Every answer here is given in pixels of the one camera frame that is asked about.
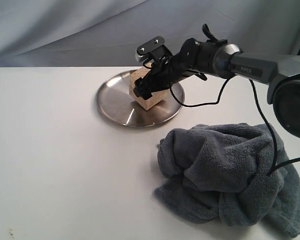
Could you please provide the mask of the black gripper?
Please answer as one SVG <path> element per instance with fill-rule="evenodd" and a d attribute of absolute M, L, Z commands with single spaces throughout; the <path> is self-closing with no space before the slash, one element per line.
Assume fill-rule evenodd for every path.
<path fill-rule="evenodd" d="M 177 54 L 155 66 L 146 75 L 146 79 L 138 78 L 134 82 L 133 93 L 137 98 L 151 98 L 151 90 L 167 90 L 171 85 L 196 73 L 214 75 L 214 56 L 215 43 L 189 38 Z"/>

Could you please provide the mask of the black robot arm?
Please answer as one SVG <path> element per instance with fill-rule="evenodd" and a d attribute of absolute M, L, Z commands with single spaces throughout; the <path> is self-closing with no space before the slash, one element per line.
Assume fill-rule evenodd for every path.
<path fill-rule="evenodd" d="M 267 103 L 280 125 L 300 138 L 300 55 L 260 55 L 243 52 L 226 40 L 187 39 L 172 54 L 161 36 L 136 49 L 139 62 L 152 61 L 150 71 L 136 80 L 134 94 L 145 100 L 153 93 L 198 75 L 229 79 L 241 76 L 267 85 Z"/>

